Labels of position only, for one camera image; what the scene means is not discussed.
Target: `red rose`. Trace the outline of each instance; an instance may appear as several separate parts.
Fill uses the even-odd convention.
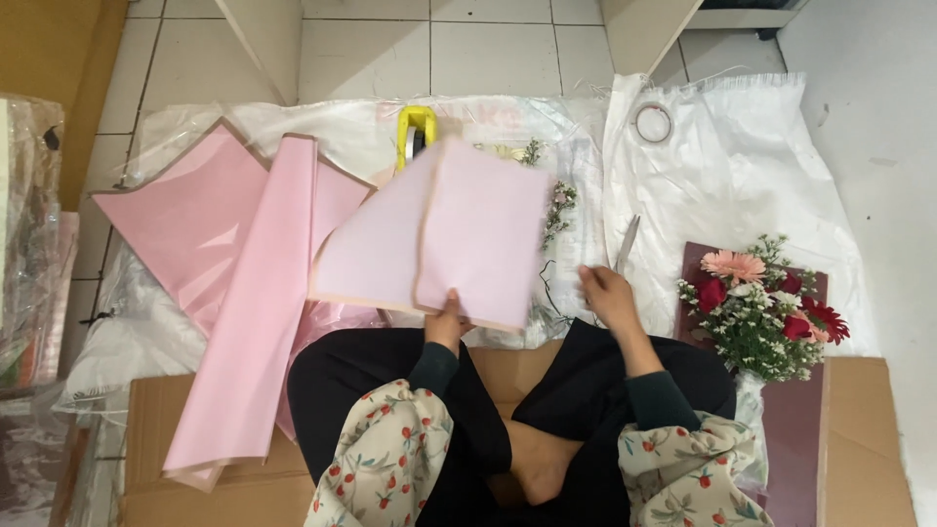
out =
[[[804,280],[796,277],[794,273],[787,273],[787,276],[784,277],[784,280],[778,284],[778,291],[784,291],[785,293],[798,294],[800,293],[800,288],[804,285]]]
[[[813,300],[809,296],[804,296],[803,307],[812,319],[813,323],[820,329],[826,331],[829,339],[839,345],[843,339],[849,338],[849,327],[846,322],[840,318],[840,314],[823,302]]]
[[[803,339],[811,335],[811,324],[803,319],[787,315],[784,317],[784,329],[781,332],[790,340]]]
[[[712,278],[693,285],[699,300],[697,307],[704,313],[709,313],[725,300],[725,283],[720,279]]]

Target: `hand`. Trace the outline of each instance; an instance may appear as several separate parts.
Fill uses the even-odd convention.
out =
[[[616,337],[622,338],[634,330],[644,331],[634,306],[632,286],[624,277],[601,265],[580,265],[579,279],[587,307]]]
[[[442,311],[435,315],[426,315],[424,335],[426,342],[442,344],[455,356],[459,356],[459,342],[462,336],[474,328],[474,325],[467,324],[463,317],[459,316],[459,294],[455,289],[450,289]]]

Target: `yellow tape dispenser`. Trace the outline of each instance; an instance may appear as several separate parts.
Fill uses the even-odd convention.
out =
[[[436,114],[425,106],[406,106],[397,116],[397,170],[436,140]]]

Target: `scissors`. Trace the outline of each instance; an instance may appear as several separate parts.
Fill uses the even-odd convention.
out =
[[[625,238],[621,241],[621,250],[618,252],[618,259],[615,262],[615,272],[623,275],[625,264],[628,262],[628,255],[632,252],[634,238],[638,235],[638,224],[641,223],[641,216],[635,214],[631,222],[628,223],[628,230],[625,231]]]

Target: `dark green sleeve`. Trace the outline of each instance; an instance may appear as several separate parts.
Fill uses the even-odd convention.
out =
[[[629,379],[628,396],[638,429],[683,427],[697,431],[702,425],[669,371],[655,371]]]
[[[459,359],[449,348],[436,342],[427,342],[407,380],[411,390],[425,388],[442,395],[446,393],[446,387],[458,369]]]

